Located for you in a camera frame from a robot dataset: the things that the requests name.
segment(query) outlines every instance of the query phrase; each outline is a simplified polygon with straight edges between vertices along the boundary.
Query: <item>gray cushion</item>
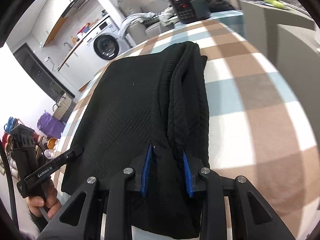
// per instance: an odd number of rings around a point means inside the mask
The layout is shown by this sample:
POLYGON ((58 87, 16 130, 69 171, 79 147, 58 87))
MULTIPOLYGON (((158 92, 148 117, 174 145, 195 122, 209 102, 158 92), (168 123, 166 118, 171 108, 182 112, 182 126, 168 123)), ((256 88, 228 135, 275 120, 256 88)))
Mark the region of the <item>gray cushion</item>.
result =
POLYGON ((139 6, 135 6, 132 2, 126 2, 124 0, 118 1, 118 6, 122 13, 128 17, 129 15, 135 14, 135 13, 141 13, 142 10, 139 6))
POLYGON ((151 19, 149 19, 149 20, 145 20, 145 21, 143 22, 143 25, 144 25, 146 28, 148 28, 149 26, 151 26, 151 25, 153 25, 153 24, 155 24, 155 23, 157 23, 157 22, 159 22, 159 19, 158 19, 157 16, 155 16, 155 17, 153 17, 153 18, 151 18, 151 19))
POLYGON ((174 28, 173 24, 163 26, 160 22, 157 22, 146 29, 146 35, 150 39, 150 38, 153 38, 154 36, 157 36, 161 33, 169 31, 173 28, 174 28))

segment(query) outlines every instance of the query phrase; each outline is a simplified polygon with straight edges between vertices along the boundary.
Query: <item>wicker basket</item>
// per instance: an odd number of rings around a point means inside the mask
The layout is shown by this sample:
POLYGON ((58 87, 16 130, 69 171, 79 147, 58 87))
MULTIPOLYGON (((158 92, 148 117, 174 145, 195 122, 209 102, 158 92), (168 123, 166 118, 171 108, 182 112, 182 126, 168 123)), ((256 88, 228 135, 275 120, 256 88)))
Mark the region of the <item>wicker basket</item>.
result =
POLYGON ((68 111, 70 106, 72 105, 72 98, 64 93, 62 97, 58 97, 56 99, 56 104, 52 107, 53 110, 53 117, 58 119, 59 121, 63 117, 63 115, 68 111))

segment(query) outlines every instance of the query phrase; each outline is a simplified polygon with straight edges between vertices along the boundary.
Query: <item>pillow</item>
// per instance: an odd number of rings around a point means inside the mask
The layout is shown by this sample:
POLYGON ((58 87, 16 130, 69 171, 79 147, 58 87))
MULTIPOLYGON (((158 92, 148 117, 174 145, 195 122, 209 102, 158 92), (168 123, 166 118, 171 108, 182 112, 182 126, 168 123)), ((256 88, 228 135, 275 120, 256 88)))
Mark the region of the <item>pillow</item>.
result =
POLYGON ((128 17, 129 15, 135 14, 135 13, 141 13, 142 10, 138 6, 134 6, 131 2, 126 2, 124 0, 118 1, 118 6, 122 13, 128 17))
POLYGON ((143 21, 143 25, 148 28, 149 26, 157 23, 159 21, 158 15, 161 14, 161 12, 156 13, 151 19, 143 21))

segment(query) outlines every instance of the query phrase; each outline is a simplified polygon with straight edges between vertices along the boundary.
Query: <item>black appliance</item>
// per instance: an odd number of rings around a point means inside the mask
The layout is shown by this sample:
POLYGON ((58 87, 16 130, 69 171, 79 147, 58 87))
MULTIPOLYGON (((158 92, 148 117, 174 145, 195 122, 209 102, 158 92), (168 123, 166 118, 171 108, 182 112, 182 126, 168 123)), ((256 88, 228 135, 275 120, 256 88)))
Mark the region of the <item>black appliance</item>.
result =
POLYGON ((182 23, 192 23, 208 19, 209 7, 206 0, 169 0, 182 23))

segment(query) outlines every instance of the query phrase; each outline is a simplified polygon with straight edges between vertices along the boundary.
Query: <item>washing machine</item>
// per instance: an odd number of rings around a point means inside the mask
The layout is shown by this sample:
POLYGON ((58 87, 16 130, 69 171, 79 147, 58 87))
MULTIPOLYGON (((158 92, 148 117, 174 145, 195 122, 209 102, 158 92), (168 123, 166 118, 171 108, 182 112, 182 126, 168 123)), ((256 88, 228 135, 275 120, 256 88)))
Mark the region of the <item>washing machine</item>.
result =
POLYGON ((131 48, 126 39, 119 38, 118 32, 118 27, 107 16, 84 38, 84 43, 87 46, 85 49, 86 59, 96 69, 102 68, 108 61, 131 48))

